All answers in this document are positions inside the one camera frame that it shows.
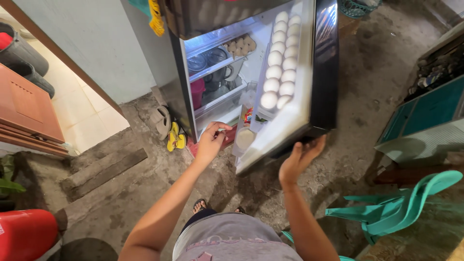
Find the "hand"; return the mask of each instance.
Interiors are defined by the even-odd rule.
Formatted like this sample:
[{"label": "hand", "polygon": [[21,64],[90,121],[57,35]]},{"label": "hand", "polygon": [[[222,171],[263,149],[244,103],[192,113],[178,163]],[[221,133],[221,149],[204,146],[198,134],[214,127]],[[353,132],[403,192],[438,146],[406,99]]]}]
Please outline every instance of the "hand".
[{"label": "hand", "polygon": [[195,162],[201,163],[204,167],[218,155],[224,139],[229,139],[225,132],[218,131],[219,129],[232,130],[232,127],[223,122],[213,121],[208,124],[200,137]]},{"label": "hand", "polygon": [[296,184],[300,174],[324,149],[326,136],[321,136],[310,144],[306,144],[304,146],[305,151],[303,151],[303,144],[301,142],[295,143],[290,157],[280,166],[279,181],[282,186]]}]

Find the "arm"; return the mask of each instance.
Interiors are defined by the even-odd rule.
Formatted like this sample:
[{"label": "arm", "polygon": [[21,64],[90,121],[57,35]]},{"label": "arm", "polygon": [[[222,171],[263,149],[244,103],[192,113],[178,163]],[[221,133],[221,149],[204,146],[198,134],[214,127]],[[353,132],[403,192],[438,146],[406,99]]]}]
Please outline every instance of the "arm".
[{"label": "arm", "polygon": [[219,129],[232,127],[211,122],[201,135],[197,157],[167,192],[148,210],[129,234],[119,260],[159,260],[200,174],[219,153],[226,137]]},{"label": "arm", "polygon": [[296,252],[304,261],[339,261],[340,258],[328,237],[317,223],[297,185],[298,176],[324,149],[326,136],[315,140],[309,149],[298,142],[280,167],[279,180],[284,191],[285,208],[295,242]]}]

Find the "brown egg carton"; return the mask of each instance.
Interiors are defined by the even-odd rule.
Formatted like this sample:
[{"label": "brown egg carton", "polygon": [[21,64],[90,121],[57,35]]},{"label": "brown egg carton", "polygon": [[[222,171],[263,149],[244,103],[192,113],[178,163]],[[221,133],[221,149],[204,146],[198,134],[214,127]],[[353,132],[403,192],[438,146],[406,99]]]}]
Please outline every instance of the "brown egg carton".
[{"label": "brown egg carton", "polygon": [[233,59],[236,56],[245,56],[249,52],[256,50],[256,42],[247,33],[227,41],[223,46],[232,55]]}]

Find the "red container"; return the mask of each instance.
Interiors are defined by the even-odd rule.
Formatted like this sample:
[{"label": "red container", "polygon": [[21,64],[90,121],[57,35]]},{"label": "red container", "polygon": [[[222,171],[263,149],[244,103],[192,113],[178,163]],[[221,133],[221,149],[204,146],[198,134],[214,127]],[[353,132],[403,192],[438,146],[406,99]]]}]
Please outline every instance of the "red container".
[{"label": "red container", "polygon": [[32,261],[55,242],[55,217],[42,209],[0,213],[0,261]]},{"label": "red container", "polygon": [[13,41],[13,37],[11,37],[9,34],[0,33],[0,49],[7,48],[11,41]]},{"label": "red container", "polygon": [[190,92],[192,93],[193,109],[196,110],[201,107],[201,97],[205,89],[205,81],[200,78],[190,83]]}]

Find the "gray t-shirt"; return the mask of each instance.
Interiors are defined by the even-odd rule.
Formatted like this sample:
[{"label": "gray t-shirt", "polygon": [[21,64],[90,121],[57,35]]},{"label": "gray t-shirt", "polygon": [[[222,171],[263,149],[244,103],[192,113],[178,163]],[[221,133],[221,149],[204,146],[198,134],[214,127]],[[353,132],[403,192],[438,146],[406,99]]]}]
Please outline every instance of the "gray t-shirt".
[{"label": "gray t-shirt", "polygon": [[188,226],[174,246],[175,261],[302,261],[274,230],[237,212],[218,213]]}]

